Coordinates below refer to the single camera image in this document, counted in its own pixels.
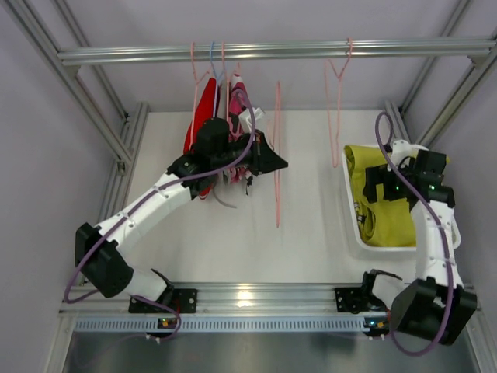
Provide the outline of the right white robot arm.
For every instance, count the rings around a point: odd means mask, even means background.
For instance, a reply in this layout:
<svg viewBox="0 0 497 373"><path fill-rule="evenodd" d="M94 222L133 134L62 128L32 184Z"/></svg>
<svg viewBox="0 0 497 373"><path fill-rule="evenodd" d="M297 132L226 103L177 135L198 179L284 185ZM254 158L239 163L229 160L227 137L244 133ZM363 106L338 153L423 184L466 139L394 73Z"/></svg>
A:
<svg viewBox="0 0 497 373"><path fill-rule="evenodd" d="M363 293L389 311L390 330L450 346L478 306L465 290L454 255L454 191L443 185L446 156L418 145L393 146L386 162L366 171L370 202L404 199L415 228L415 278L407 283L383 270L363 275Z"/></svg>

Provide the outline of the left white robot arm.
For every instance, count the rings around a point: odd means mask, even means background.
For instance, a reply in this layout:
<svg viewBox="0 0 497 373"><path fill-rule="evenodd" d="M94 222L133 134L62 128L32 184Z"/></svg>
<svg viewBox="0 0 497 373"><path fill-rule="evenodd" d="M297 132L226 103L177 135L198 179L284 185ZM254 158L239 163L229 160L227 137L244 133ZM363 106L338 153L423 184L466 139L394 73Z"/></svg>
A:
<svg viewBox="0 0 497 373"><path fill-rule="evenodd" d="M212 185L224 169L242 167L253 176L288 166L257 129L238 140L228 138L228 122L210 118L196 133L191 150L177 158L142 196L105 221L81 225L75 233L75 266L105 298L121 293L165 304L172 283L156 270L142 271L127 262L159 222Z"/></svg>

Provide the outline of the pink hanger of lime trousers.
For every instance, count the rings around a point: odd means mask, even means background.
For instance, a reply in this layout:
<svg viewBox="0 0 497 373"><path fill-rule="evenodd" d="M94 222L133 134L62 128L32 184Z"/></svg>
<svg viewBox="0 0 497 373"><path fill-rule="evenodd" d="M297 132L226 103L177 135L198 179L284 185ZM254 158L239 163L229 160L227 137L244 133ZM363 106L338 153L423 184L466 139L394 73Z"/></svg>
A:
<svg viewBox="0 0 497 373"><path fill-rule="evenodd" d="M275 152L280 150L280 111L281 111L281 88L280 81L276 82L275 106L273 111L273 122L270 137L270 145ZM275 192L275 213L276 227L280 227L280 171L274 172L274 192Z"/></svg>

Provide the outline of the lime green trousers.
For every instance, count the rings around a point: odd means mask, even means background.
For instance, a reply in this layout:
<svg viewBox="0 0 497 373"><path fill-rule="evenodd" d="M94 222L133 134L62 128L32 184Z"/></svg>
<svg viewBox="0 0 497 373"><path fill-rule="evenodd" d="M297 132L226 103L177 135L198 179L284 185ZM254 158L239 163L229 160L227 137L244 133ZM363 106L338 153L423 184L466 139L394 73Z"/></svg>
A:
<svg viewBox="0 0 497 373"><path fill-rule="evenodd" d="M398 169L390 160L391 152L389 145L384 149L347 145L343 150L358 232L367 246L414 247L412 211L423 200L437 213L443 227L449 228L453 222L454 190L443 185L448 159L443 153L419 150L416 157L405 157ZM383 164L396 175L396 200L384 200L383 187L379 186L378 202L369 202L363 195L365 168Z"/></svg>

